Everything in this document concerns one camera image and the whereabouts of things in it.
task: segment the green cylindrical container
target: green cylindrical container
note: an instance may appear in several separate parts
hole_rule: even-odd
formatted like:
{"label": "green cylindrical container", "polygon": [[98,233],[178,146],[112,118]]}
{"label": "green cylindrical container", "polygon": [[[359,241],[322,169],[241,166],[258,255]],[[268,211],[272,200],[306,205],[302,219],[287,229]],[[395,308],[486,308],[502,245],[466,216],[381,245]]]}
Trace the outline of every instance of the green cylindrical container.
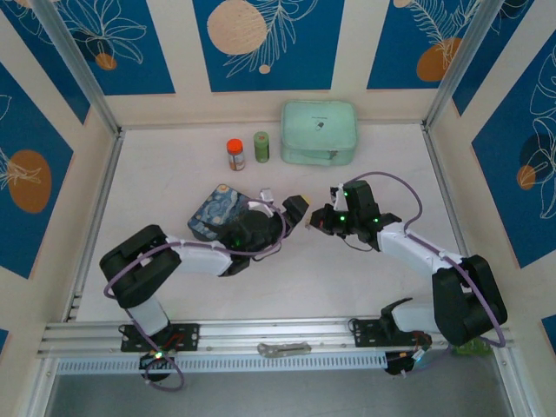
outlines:
{"label": "green cylindrical container", "polygon": [[265,163],[270,157],[268,151],[269,139],[267,132],[257,132],[253,136],[253,142],[255,144],[255,159],[257,162]]}

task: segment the mint green bag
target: mint green bag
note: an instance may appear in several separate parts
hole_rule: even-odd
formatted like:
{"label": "mint green bag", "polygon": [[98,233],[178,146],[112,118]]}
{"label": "mint green bag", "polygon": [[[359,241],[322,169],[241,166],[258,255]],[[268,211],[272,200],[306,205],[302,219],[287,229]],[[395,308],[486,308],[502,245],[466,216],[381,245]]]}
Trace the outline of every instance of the mint green bag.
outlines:
{"label": "mint green bag", "polygon": [[347,165],[359,139],[354,106],[291,101],[281,113],[281,159],[306,165]]}

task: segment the white leaf line drawing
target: white leaf line drawing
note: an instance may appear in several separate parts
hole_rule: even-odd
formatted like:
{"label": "white leaf line drawing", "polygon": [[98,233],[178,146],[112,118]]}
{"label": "white leaf line drawing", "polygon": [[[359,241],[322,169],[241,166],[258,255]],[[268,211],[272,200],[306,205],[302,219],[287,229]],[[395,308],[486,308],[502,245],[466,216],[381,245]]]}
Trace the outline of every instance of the white leaf line drawing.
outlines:
{"label": "white leaf line drawing", "polygon": [[19,20],[19,23],[31,34],[38,36],[43,42],[52,44],[43,26],[36,18],[35,13],[30,7],[26,7],[16,0],[3,0],[10,12]]}
{"label": "white leaf line drawing", "polygon": [[[10,109],[11,98],[11,96],[0,95],[0,121],[4,119]],[[5,189],[10,182],[13,182],[14,185],[17,184],[18,180],[40,184],[41,179],[37,177],[40,171],[40,168],[25,169],[13,163],[0,148],[0,190]]]}
{"label": "white leaf line drawing", "polygon": [[491,29],[496,32],[497,35],[500,34],[500,29],[502,26],[503,19],[519,19],[521,15],[527,8],[527,5],[532,0],[514,0],[513,3],[511,2],[504,2],[502,7],[500,8],[500,12],[494,18],[493,24],[490,25]]}
{"label": "white leaf line drawing", "polygon": [[[15,0],[3,2],[29,33],[51,44],[31,9]],[[104,70],[116,67],[116,56],[143,62],[134,41],[147,34],[147,26],[121,17],[120,0],[59,0],[54,5],[86,60]]]}
{"label": "white leaf line drawing", "polygon": [[556,45],[543,62],[533,90],[529,111],[538,149],[521,168],[518,183],[523,189],[540,185],[540,218],[556,215]]}
{"label": "white leaf line drawing", "polygon": [[[244,54],[227,54],[228,60],[225,67],[231,67],[226,75],[227,78],[248,68],[249,72],[259,70],[265,74],[270,71],[281,55],[288,52],[288,45],[295,45],[297,40],[294,22],[302,20],[311,13],[319,0],[311,0],[311,4],[301,11],[300,4],[306,0],[255,0],[249,3],[264,19],[266,25],[266,36],[264,41],[256,49]],[[253,20],[244,23],[247,32],[252,29]]]}
{"label": "white leaf line drawing", "polygon": [[[444,0],[394,0],[396,7],[406,7],[414,14],[417,28],[426,33],[428,41],[442,52],[442,65],[446,69],[455,56],[455,39],[471,23],[485,0],[460,0],[455,11],[448,14]],[[500,33],[504,18],[517,19],[531,0],[520,3],[504,2],[491,29]]]}
{"label": "white leaf line drawing", "polygon": [[446,69],[455,55],[454,40],[477,13],[483,0],[460,0],[452,14],[448,14],[444,0],[410,0],[407,8],[414,13],[417,28],[427,34],[428,41],[442,52]]}

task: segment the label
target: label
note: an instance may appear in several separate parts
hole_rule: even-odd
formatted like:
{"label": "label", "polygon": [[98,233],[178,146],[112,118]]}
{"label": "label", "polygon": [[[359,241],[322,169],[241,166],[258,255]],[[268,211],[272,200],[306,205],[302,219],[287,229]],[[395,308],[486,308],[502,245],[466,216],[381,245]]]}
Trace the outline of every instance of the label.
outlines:
{"label": "label", "polygon": [[245,156],[243,152],[239,155],[229,155],[229,167],[234,171],[239,171],[245,168]]}
{"label": "label", "polygon": [[316,119],[314,121],[314,129],[315,130],[321,130],[324,127],[324,122],[323,120],[327,120],[327,117],[324,116],[312,116],[312,119]]}

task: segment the white table surface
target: white table surface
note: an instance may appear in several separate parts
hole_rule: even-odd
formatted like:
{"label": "white table surface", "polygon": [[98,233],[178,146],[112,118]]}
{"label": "white table surface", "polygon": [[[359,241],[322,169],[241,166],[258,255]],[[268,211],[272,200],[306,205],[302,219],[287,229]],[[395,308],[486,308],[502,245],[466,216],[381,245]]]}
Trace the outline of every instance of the white table surface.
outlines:
{"label": "white table surface", "polygon": [[[252,136],[270,134],[270,160],[255,160]],[[309,197],[310,213],[329,202],[329,188],[370,170],[410,182],[424,203],[412,229],[457,252],[453,231],[418,125],[361,123],[354,161],[345,167],[288,165],[280,158],[278,123],[222,124],[126,133],[116,175],[78,310],[78,321],[126,321],[98,262],[113,247],[154,223],[169,235],[192,238],[187,221],[220,183],[256,197],[273,190],[278,204],[290,195]],[[228,166],[226,141],[243,140],[247,166]],[[382,212],[408,220],[417,211],[399,183],[369,178]],[[156,293],[170,319],[222,320],[376,315],[400,298],[431,292],[430,279],[382,253],[361,253],[338,237],[304,228],[305,219],[282,250],[233,277],[174,273]],[[356,238],[349,239],[357,244]]]}

